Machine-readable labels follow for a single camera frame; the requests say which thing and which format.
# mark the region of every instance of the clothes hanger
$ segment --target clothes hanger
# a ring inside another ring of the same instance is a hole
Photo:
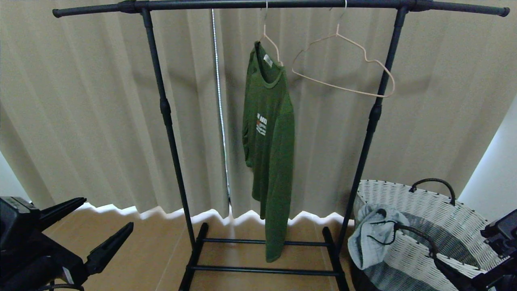
[[[275,44],[275,42],[269,38],[269,36],[267,36],[266,34],[266,20],[267,20],[267,9],[268,9],[268,0],[266,0],[266,15],[264,16],[264,33],[262,35],[262,37],[260,38],[259,41],[262,41],[264,38],[269,40],[269,42],[275,47],[275,50],[277,51],[277,61],[280,63],[280,65],[283,67],[284,66],[284,63],[282,63],[282,61],[280,60],[280,52],[278,50],[278,47],[277,45]]]
[[[345,10],[348,6],[348,1],[345,0]],[[306,79],[309,79],[309,80],[312,80],[314,82],[318,82],[320,84],[323,84],[323,85],[327,85],[327,86],[330,86],[330,87],[334,87],[334,88],[337,88],[337,89],[341,89],[341,90],[345,90],[345,91],[349,91],[349,92],[354,92],[354,93],[359,93],[359,94],[364,94],[364,95],[369,95],[369,96],[374,96],[374,97],[389,97],[391,96],[394,92],[395,92],[395,79],[393,78],[393,76],[391,75],[390,71],[379,61],[379,60],[369,60],[367,57],[366,57],[366,49],[361,46],[360,44],[356,43],[355,41],[347,38],[347,37],[344,37],[342,36],[340,33],[339,33],[339,22],[341,21],[341,18],[343,18],[343,15],[345,14],[345,11],[343,11],[343,14],[341,14],[341,16],[339,17],[339,20],[338,20],[338,25],[337,25],[337,28],[336,28],[336,33],[335,34],[332,34],[332,35],[329,35],[327,37],[324,37],[324,38],[320,38],[318,40],[315,40],[313,42],[311,42],[305,49],[301,50],[297,55],[296,57],[294,58],[293,60],[293,65],[292,65],[292,71],[293,73],[301,76],[301,77],[304,77]],[[339,37],[339,38],[342,38],[348,42],[350,42],[351,44],[359,47],[363,53],[364,53],[364,60],[368,63],[377,63],[379,66],[381,66],[384,71],[388,74],[389,78],[391,79],[391,83],[393,84],[393,88],[391,89],[391,92],[389,94],[386,94],[386,95],[378,95],[378,94],[373,94],[373,93],[368,93],[368,92],[363,92],[363,91],[357,91],[357,90],[352,90],[352,89],[348,89],[348,88],[343,88],[343,87],[339,87],[339,86],[336,86],[336,85],[332,85],[332,84],[329,84],[329,83],[325,83],[323,81],[318,81],[316,79],[313,79],[311,77],[308,77],[308,76],[305,76],[305,75],[302,75],[296,71],[294,71],[294,64],[296,62],[296,60],[298,59],[298,57],[301,55],[301,53],[303,52],[307,52],[308,49],[311,47],[311,45],[317,43],[317,42],[320,42],[320,41],[323,41],[323,40],[327,40],[329,38],[333,38],[333,37]]]

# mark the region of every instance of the white wall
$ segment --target white wall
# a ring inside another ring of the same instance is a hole
[[[30,201],[2,152],[0,152],[0,196],[18,196]]]
[[[459,201],[489,221],[517,209],[517,96]]]

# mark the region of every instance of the tiled floor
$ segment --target tiled floor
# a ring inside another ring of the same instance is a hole
[[[49,237],[86,261],[88,253],[127,222],[134,230],[103,273],[91,276],[86,291],[177,290],[190,257],[190,244],[182,212],[164,214],[151,210],[142,215],[134,210],[82,208],[45,231]],[[209,223],[208,236],[219,238],[264,239],[264,225],[249,212],[237,219],[224,220],[216,213],[194,217],[194,231]],[[321,230],[328,226],[337,237],[341,219],[319,219],[301,214],[290,222],[288,240],[324,241]],[[341,263],[351,286],[347,251]],[[327,250],[306,246],[285,246],[276,262],[265,262],[264,245],[206,243],[200,264],[331,270]],[[279,274],[198,271],[191,290],[332,290],[338,291],[333,277]]]

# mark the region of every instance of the clothes rack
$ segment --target clothes rack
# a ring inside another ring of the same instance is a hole
[[[343,7],[344,0],[267,0],[269,8],[331,8]],[[421,12],[426,10],[447,10],[460,11],[480,14],[491,14],[505,17],[510,12],[510,9],[490,6],[480,6],[471,4],[459,4],[448,2],[434,2],[433,0],[348,0],[348,8],[363,7],[363,8],[392,8],[397,9],[397,16],[394,22],[394,29],[391,36],[391,42],[388,49],[385,66],[391,70],[393,60],[399,43],[402,26],[404,25],[405,16],[408,12]],[[372,143],[373,134],[377,127],[377,123],[382,113],[383,99],[377,97],[373,105],[369,121],[367,125],[366,137],[364,139],[361,155],[359,158],[357,170],[355,173],[352,190],[348,199],[346,212],[342,228],[338,237],[338,241],[334,244],[332,235],[328,227],[323,228],[323,237],[325,242],[301,242],[301,241],[286,241],[285,245],[296,246],[318,246],[325,247],[328,251],[330,262],[332,264],[332,271],[325,270],[300,270],[300,269],[274,269],[274,268],[250,268],[250,267],[223,267],[223,266],[207,266],[198,265],[198,260],[201,250],[205,242],[210,243],[253,243],[264,244],[264,240],[248,240],[248,239],[222,239],[222,238],[207,238],[208,224],[203,223],[197,238],[194,237],[194,230],[187,203],[187,195],[185,193],[185,185],[183,176],[181,174],[181,167],[179,163],[178,150],[174,138],[172,128],[171,107],[165,95],[165,88],[163,86],[163,79],[160,70],[160,61],[158,59],[158,51],[156,49],[155,36],[153,31],[153,21],[150,12],[153,10],[177,10],[177,9],[221,9],[221,8],[266,8],[266,0],[170,0],[170,1],[123,1],[117,4],[97,5],[87,7],[75,7],[66,9],[53,9],[52,13],[55,17],[103,13],[103,12],[124,12],[124,13],[139,13],[143,17],[144,26],[147,32],[147,40],[149,42],[149,49],[151,58],[153,60],[153,67],[158,85],[158,92],[160,95],[160,111],[163,116],[163,122],[167,130],[169,145],[171,148],[174,168],[176,171],[176,179],[178,181],[179,192],[181,196],[181,203],[185,212],[187,221],[187,230],[189,234],[190,243],[192,246],[192,253],[190,260],[186,265],[185,273],[179,287],[180,291],[187,291],[196,271],[225,271],[225,272],[254,272],[254,273],[273,273],[273,274],[297,274],[297,275],[315,275],[315,276],[331,276],[336,278],[338,289],[340,291],[348,291],[348,285],[345,279],[341,263],[339,261],[339,253],[343,246],[345,238],[345,230],[347,222],[351,217],[354,200],[357,194],[359,182],[361,180],[362,172],[366,164],[368,151]],[[388,83],[388,74],[383,73],[381,82],[378,88],[378,95],[384,95]]]

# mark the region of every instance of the light gray cloth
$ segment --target light gray cloth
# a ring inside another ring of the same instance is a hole
[[[359,209],[356,219],[359,225],[348,239],[348,251],[357,268],[361,270],[382,262],[390,248],[389,245],[378,243],[369,236],[380,242],[389,243],[393,240],[393,222],[409,226],[409,221],[400,211],[383,204],[367,203]]]

